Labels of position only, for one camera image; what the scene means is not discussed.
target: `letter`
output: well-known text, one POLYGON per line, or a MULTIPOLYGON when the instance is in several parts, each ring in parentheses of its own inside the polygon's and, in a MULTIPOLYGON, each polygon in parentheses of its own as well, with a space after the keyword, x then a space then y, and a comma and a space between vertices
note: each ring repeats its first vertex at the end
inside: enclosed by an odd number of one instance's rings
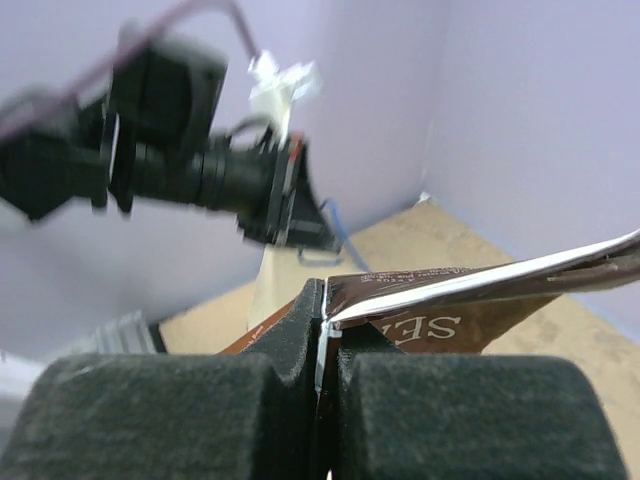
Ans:
POLYGON ((427 332, 427 337, 435 337, 435 338, 440 338, 444 340, 447 338, 451 338, 456 334, 456 331, 453 328, 443 327, 442 325, 439 325, 438 321, 440 320, 449 320, 455 323, 456 325, 458 325, 460 323, 460 320, 462 320, 462 318, 460 317, 432 318, 431 320, 429 320, 429 327, 432 328, 433 330, 438 330, 439 332, 443 332, 443 333, 435 333, 429 330, 427 332))
POLYGON ((420 330, 422 329, 422 320, 426 317, 413 317, 407 320, 403 320, 394 325, 395 328, 398 328, 400 325, 404 325, 408 322, 415 322, 415 325, 411 330, 402 330, 402 335, 411 335, 409 338, 405 338, 404 340, 396 340, 396 345, 402 345, 403 343, 410 342, 411 340, 420 340, 420 330))

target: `wall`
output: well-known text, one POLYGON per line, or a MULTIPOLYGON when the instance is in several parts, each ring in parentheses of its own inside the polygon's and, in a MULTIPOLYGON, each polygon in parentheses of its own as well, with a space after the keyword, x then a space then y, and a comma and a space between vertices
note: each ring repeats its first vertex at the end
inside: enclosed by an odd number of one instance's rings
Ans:
MULTIPOLYGON (((25 85, 60 88, 109 51, 120 25, 150 21, 169 0, 1 2, 0 99, 25 85)), ((245 0, 259 41, 283 65, 315 59, 322 97, 294 120, 312 139, 319 197, 340 203, 351 230, 411 203, 421 190, 444 0, 245 0)), ((247 113, 246 60, 228 21, 209 13, 178 28, 231 61, 215 124, 247 113)), ((232 218, 134 204, 94 216, 65 208, 40 228, 0 239, 0 345, 41 358, 113 317, 157 319, 250 280, 262 250, 243 244, 232 218)))
MULTIPOLYGON (((451 5, 428 191, 520 258, 640 227, 640 3, 451 5)), ((638 295, 582 299, 640 341, 638 295)))

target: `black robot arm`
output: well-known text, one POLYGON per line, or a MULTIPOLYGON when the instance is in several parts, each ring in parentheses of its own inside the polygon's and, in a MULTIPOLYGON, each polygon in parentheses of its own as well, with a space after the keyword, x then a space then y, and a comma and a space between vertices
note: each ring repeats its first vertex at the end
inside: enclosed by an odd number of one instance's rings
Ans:
MULTIPOLYGON (((94 209, 109 194, 129 215, 148 198, 236 214, 246 239, 283 247, 339 251, 322 215, 301 135, 285 142, 268 122, 264 134, 233 145, 234 130, 210 134, 226 60, 177 39, 151 44, 113 73, 108 91, 65 110, 0 145, 0 196, 32 222, 73 198, 94 209)), ((0 111, 0 124, 50 100, 34 92, 0 111)))

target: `white connector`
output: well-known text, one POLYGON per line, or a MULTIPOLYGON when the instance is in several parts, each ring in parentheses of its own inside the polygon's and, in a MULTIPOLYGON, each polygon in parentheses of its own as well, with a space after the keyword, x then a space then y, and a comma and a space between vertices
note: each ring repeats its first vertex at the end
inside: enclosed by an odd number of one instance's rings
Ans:
POLYGON ((293 104, 320 91, 322 81, 315 63, 298 63, 280 71, 273 55, 263 51, 249 65, 249 73, 256 81, 249 96, 251 113, 268 116, 280 139, 286 139, 293 104))

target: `white wall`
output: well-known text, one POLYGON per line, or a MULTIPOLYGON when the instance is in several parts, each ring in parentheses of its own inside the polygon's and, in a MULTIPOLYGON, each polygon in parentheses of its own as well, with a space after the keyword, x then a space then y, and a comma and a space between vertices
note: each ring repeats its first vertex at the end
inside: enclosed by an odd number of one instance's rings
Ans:
MULTIPOLYGON (((640 3, 451 2, 428 190, 517 257, 640 227, 640 3)), ((584 297, 640 341, 640 286, 584 297)))
MULTIPOLYGON (((31 84, 59 88, 114 45, 120 25, 148 22, 169 0, 0 2, 0 99, 31 84)), ((353 230, 411 203, 421 190, 433 75, 444 41, 445 0, 245 0, 256 35, 288 65, 315 59, 322 97, 295 119, 311 137, 320 197, 341 205, 353 230)), ((246 60, 229 22, 209 13, 180 31, 231 58, 215 120, 247 112, 246 60)), ((134 204, 60 212, 19 238, 0 239, 0 346, 41 358, 113 317, 141 309, 171 315, 248 281, 261 249, 242 244, 235 222, 186 209, 134 204)))

